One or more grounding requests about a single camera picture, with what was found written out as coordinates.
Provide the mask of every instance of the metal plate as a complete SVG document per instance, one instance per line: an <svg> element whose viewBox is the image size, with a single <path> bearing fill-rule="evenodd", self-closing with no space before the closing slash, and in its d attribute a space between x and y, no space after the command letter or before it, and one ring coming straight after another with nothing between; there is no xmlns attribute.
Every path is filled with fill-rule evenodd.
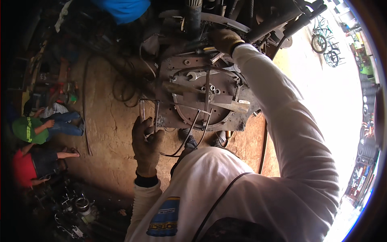
<svg viewBox="0 0 387 242"><path fill-rule="evenodd" d="M169 81L170 77L175 72L187 68L187 66L184 64L185 60L189 60L191 62L189 67L201 67L210 64L210 60L208 57L171 57L161 63L159 81ZM175 83L189 86L195 89L200 89L200 87L205 85L205 76L202 76L195 81L188 81L189 78L185 75L186 74L177 76ZM233 96L233 98L235 98L236 81L231 76L223 73L213 74L210 75L210 83L221 90L221 94L219 96L223 95L225 100L229 99L227 96ZM196 97L199 97L199 95L195 96L189 94L188 96L186 95L186 100L184 100L184 96L175 95L175 101L192 107L204 109L204 102L201 102L200 99L198 99L197 101L193 101ZM243 131L248 117L252 114L252 112L258 110L259 106L256 102L255 96L249 90L247 85L243 85L241 87L239 99L251 102L250 109L247 114L236 113L228 109L210 104L209 110L213 108L213 113L208 130ZM178 109L180 109L180 114L183 115L187 121L183 121L184 118L179 116L179 113L177 112L175 106L161 103L157 126L189 128L189 122L190 120L193 120L195 118L197 111L182 106L178 107ZM196 122L196 124L198 124L196 126L196 129L202 128L203 118L204 114L200 114L200 116L198 117L198 121Z"/></svg>

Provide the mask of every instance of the blue cloth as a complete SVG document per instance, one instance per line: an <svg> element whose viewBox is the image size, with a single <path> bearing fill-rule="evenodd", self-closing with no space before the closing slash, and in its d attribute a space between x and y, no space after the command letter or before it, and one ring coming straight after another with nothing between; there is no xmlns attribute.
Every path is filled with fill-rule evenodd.
<svg viewBox="0 0 387 242"><path fill-rule="evenodd" d="M77 112L67 112L67 113L55 113L48 118L41 118L42 123L47 122L50 119L55 120L54 127L48 128L48 137L46 141L49 141L52 136L57 135L59 133L81 136L83 135L83 130L78 128L75 125L67 123L72 119L80 118L79 113Z"/></svg>
<svg viewBox="0 0 387 242"><path fill-rule="evenodd" d="M151 5L150 0L91 0L100 9L108 11L117 24L135 21Z"/></svg>

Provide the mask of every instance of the seated person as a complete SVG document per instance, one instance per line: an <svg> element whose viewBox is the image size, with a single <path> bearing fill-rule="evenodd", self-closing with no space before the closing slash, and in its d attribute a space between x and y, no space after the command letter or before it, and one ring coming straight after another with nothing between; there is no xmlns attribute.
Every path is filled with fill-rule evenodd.
<svg viewBox="0 0 387 242"><path fill-rule="evenodd" d="M44 108L39 109L32 117L21 117L12 123L12 131L19 139L35 144L49 141L53 135L63 133L82 136L85 131L84 121L79 127L67 123L80 118L77 112L55 113L48 118L38 118Z"/></svg>
<svg viewBox="0 0 387 242"><path fill-rule="evenodd" d="M19 149L12 160L15 179L22 187L32 187L48 181L49 178L46 177L59 168L58 159L79 157L79 153L75 149L74 153L65 152L67 148L62 152L56 152L52 149L29 152L33 145L35 144L31 143Z"/></svg>

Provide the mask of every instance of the circular metal frame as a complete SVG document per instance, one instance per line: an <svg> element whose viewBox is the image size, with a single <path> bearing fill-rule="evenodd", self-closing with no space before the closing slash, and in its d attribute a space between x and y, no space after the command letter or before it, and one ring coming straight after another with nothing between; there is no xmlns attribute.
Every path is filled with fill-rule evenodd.
<svg viewBox="0 0 387 242"><path fill-rule="evenodd" d="M203 70L203 71L207 71L207 70L216 70L216 71L220 71L220 72L224 72L225 74L229 75L229 76L232 76L232 77L235 77L235 81L240 81L240 76L238 74L235 74L229 70L225 70L225 69L222 69L222 68L219 68L219 67L212 67L212 66L202 66L202 67L190 67L190 68L186 68L186 69L182 69L182 70L179 70L177 72L175 72L175 74L173 76L171 76L171 80L173 80L176 76L178 76L179 74L181 73L184 73L184 72L189 72L189 71L194 71L194 70ZM237 88L237 91L235 93L235 99L239 96L239 89ZM173 95L173 101L175 103L177 103L177 98L176 98L176 95ZM182 113L182 111L180 110L180 107L178 105L175 105L175 108L176 108L176 111L178 112L179 116L184 120L185 123L189 124L189 125L192 125L193 122L189 119L187 119L184 114ZM218 123L215 123L215 124L209 124L207 127L208 128L214 128L214 127L217 127L221 124L223 124L224 122L226 122L230 116L233 114L234 111L231 111L228 113L228 115L222 119L220 122ZM200 128L200 129L204 129L205 126L203 125L199 125L199 124L195 124L194 127L196 128Z"/></svg>

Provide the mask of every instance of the gloved hand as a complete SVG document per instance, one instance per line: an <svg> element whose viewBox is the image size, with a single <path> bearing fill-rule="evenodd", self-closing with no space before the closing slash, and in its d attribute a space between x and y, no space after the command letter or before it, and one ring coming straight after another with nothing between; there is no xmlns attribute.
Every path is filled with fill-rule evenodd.
<svg viewBox="0 0 387 242"><path fill-rule="evenodd" d="M209 33L208 37L217 50L230 56L235 44L244 43L237 33L229 29L217 29Z"/></svg>
<svg viewBox="0 0 387 242"><path fill-rule="evenodd" d="M152 124L152 118L141 123L137 117L132 129L132 146L134 159L137 160L137 174L142 177L154 177L157 174L156 165L159 162L160 145L163 142L164 130L153 134L151 141L145 141L144 133Z"/></svg>

